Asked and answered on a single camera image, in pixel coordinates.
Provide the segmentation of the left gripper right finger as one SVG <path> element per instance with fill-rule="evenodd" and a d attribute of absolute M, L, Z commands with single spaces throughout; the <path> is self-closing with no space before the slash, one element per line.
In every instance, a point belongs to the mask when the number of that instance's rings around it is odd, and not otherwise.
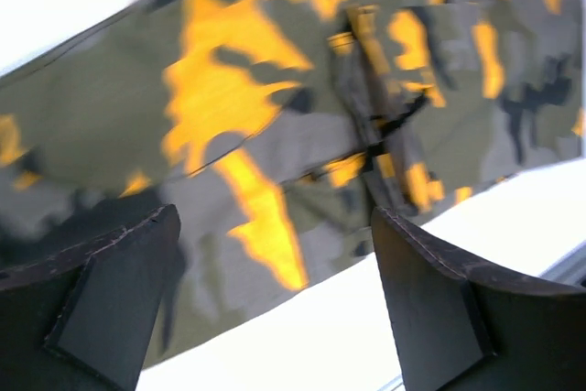
<path fill-rule="evenodd" d="M 406 389 L 585 387 L 584 288 L 499 266 L 386 209 L 372 235 Z"/>

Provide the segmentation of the yellow camouflage trousers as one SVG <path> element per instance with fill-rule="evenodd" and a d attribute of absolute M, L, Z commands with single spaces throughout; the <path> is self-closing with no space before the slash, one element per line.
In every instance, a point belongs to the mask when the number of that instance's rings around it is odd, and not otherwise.
<path fill-rule="evenodd" d="M 1 79 L 1 265 L 174 205 L 145 364 L 582 153 L 583 0 L 137 0 Z"/>

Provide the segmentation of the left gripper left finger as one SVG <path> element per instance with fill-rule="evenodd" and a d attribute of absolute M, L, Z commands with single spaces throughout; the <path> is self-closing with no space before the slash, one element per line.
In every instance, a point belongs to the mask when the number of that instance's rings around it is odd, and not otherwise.
<path fill-rule="evenodd" d="M 4 390 L 133 390 L 177 248 L 163 205 L 1 272 Z"/>

